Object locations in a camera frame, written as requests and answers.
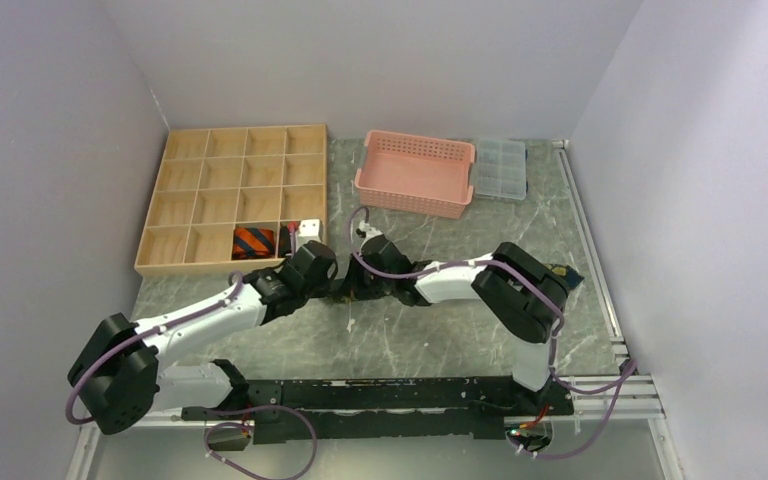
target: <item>table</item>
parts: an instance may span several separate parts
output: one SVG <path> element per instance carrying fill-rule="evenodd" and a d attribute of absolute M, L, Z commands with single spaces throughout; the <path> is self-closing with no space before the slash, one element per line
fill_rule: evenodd
<path fill-rule="evenodd" d="M 585 276 L 567 300 L 558 370 L 564 375 L 618 374 L 605 313 L 588 265 L 570 190 L 549 141 L 528 141 L 528 195 L 520 203 L 476 198 L 450 220 L 371 209 L 370 223 L 412 260 L 468 259 L 511 241 L 546 263 Z M 328 244 L 348 264 L 346 216 L 359 205 L 353 187 L 362 140 L 332 140 L 328 150 Z M 226 275 L 148 277 L 132 319 L 176 310 L 226 288 Z M 291 316 L 228 336 L 180 365 L 232 361 L 250 379 L 508 375 L 513 342 L 481 302 L 404 307 L 392 298 L 333 304 L 311 300 Z"/>

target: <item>pink basket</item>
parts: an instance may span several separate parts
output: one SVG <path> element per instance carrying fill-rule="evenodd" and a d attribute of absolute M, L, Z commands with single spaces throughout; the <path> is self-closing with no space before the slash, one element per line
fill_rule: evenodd
<path fill-rule="evenodd" d="M 472 201 L 472 144 L 372 130 L 364 145 L 355 175 L 361 204 L 460 218 Z"/>

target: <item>white wall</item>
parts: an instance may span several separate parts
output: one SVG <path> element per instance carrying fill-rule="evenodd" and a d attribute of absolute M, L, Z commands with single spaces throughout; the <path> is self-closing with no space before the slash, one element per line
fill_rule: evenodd
<path fill-rule="evenodd" d="M 640 0 L 103 0 L 174 127 L 568 138 Z"/>
<path fill-rule="evenodd" d="M 690 478 L 768 478 L 768 2 L 643 2 L 572 136 Z"/>
<path fill-rule="evenodd" d="M 165 131 L 97 2 L 0 1 L 0 479 L 66 473 L 66 373 L 133 306 Z"/>

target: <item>wooden tray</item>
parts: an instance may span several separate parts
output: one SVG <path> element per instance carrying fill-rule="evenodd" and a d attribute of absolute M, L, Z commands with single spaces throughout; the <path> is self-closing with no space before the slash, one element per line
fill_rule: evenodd
<path fill-rule="evenodd" d="M 148 276 L 278 265 L 277 252 L 231 260 L 234 228 L 268 228 L 277 239 L 290 221 L 325 225 L 326 145 L 325 125 L 170 132 L 134 268 Z"/>

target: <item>black and orange striped cloth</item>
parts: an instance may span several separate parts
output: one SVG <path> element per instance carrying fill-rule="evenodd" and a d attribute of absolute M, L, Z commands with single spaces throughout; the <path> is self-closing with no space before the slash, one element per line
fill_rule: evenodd
<path fill-rule="evenodd" d="M 275 255 L 275 232 L 268 228 L 235 228 L 231 258 L 250 260 Z"/>

